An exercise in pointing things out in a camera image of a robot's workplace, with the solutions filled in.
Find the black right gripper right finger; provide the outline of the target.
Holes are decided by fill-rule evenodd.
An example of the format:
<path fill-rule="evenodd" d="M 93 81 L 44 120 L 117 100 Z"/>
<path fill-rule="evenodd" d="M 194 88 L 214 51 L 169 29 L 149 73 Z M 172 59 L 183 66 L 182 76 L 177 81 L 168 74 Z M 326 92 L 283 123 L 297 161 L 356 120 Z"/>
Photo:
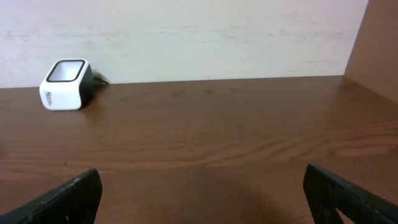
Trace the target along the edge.
<path fill-rule="evenodd" d="M 317 164 L 309 164 L 303 189 L 316 224 L 343 223 L 343 213 L 354 223 L 397 223 L 397 205 Z"/>

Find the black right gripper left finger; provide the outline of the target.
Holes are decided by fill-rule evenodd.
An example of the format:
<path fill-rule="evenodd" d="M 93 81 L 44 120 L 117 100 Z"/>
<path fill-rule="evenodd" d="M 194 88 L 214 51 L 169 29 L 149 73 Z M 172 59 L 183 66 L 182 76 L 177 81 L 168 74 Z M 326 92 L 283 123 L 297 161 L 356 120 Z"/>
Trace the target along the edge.
<path fill-rule="evenodd" d="M 99 172 L 89 169 L 29 203 L 1 215 L 1 223 L 93 224 L 102 191 Z"/>

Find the white barcode scanner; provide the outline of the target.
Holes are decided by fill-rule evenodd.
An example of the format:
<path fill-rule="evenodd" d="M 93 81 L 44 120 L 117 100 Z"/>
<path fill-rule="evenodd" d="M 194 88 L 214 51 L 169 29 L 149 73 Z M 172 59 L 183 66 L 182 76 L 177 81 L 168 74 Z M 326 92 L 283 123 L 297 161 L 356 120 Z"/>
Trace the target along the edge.
<path fill-rule="evenodd" d="M 48 110 L 78 110 L 89 102 L 93 87 L 94 76 L 89 61 L 63 59 L 54 63 L 40 84 L 40 99 Z"/>

